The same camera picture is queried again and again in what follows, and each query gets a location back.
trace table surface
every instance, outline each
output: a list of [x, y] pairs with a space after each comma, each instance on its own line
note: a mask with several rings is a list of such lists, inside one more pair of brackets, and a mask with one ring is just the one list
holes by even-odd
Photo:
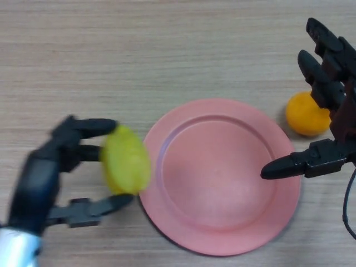
[[[296, 150], [305, 149], [311, 139], [288, 129], [283, 109], [293, 94], [310, 90], [296, 61], [301, 49], [314, 50], [306, 21], [315, 17], [356, 43], [355, 8], [354, 0], [3, 1], [1, 218], [6, 217], [24, 157], [69, 113], [119, 120], [144, 137], [155, 121], [180, 104], [232, 98], [265, 112], [288, 133]], [[330, 132], [318, 138], [326, 137]], [[217, 259], [178, 249], [152, 228], [134, 203], [96, 228], [49, 229], [39, 263], [353, 266], [356, 243], [342, 223], [351, 172], [352, 166], [345, 166], [342, 173], [303, 179], [290, 225], [251, 253]], [[101, 176], [99, 164], [83, 164], [63, 178], [59, 203], [106, 196]]]

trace orange fruit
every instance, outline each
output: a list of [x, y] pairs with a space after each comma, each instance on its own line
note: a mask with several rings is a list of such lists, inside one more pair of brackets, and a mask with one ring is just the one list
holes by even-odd
[[289, 126], [304, 136], [316, 136], [325, 132], [331, 123], [330, 111], [320, 108], [313, 100], [310, 92], [294, 95], [285, 109]]

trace black cable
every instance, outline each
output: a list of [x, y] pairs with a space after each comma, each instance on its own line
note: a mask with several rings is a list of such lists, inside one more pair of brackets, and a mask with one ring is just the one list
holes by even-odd
[[351, 229], [350, 225], [349, 225], [349, 219], [347, 217], [347, 205], [348, 205], [348, 200], [349, 200], [349, 195], [350, 195], [350, 190], [351, 190], [351, 186], [352, 186], [352, 183], [354, 182], [355, 180], [355, 177], [356, 177], [356, 169], [354, 170], [351, 178], [350, 178], [350, 181], [349, 181], [349, 184], [347, 185], [347, 188], [346, 188], [346, 192], [345, 192], [345, 198], [344, 198], [344, 205], [343, 205], [343, 222], [344, 222], [344, 225], [347, 229], [347, 231], [351, 234], [351, 236], [356, 239], [356, 234], [355, 232]]

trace lemon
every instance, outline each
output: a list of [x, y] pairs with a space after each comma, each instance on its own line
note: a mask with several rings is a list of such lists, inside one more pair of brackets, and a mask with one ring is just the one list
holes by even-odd
[[294, 95], [285, 110], [289, 126], [304, 136], [317, 136], [325, 132], [331, 123], [330, 111], [320, 108], [313, 100], [310, 92]]
[[125, 125], [106, 136], [101, 150], [105, 182], [114, 194], [137, 195], [151, 180], [151, 160], [141, 139]]

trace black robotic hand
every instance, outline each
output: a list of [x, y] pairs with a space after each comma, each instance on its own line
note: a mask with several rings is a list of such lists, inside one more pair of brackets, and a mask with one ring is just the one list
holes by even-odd
[[51, 138], [32, 151], [25, 162], [13, 195], [7, 227], [41, 236], [46, 227], [66, 223], [70, 227], [98, 225], [103, 215], [129, 204], [132, 195], [111, 196], [98, 202], [74, 199], [68, 207], [56, 207], [60, 173], [71, 172], [82, 161], [99, 161], [100, 147], [81, 144], [82, 139], [107, 135], [118, 126], [107, 119], [78, 120], [68, 116]]
[[298, 65], [314, 101], [330, 111], [335, 140], [312, 142], [303, 152], [270, 162], [261, 171], [263, 179], [316, 177], [338, 172], [347, 162], [356, 164], [356, 50], [314, 18], [308, 19], [306, 31], [323, 62], [301, 50]]

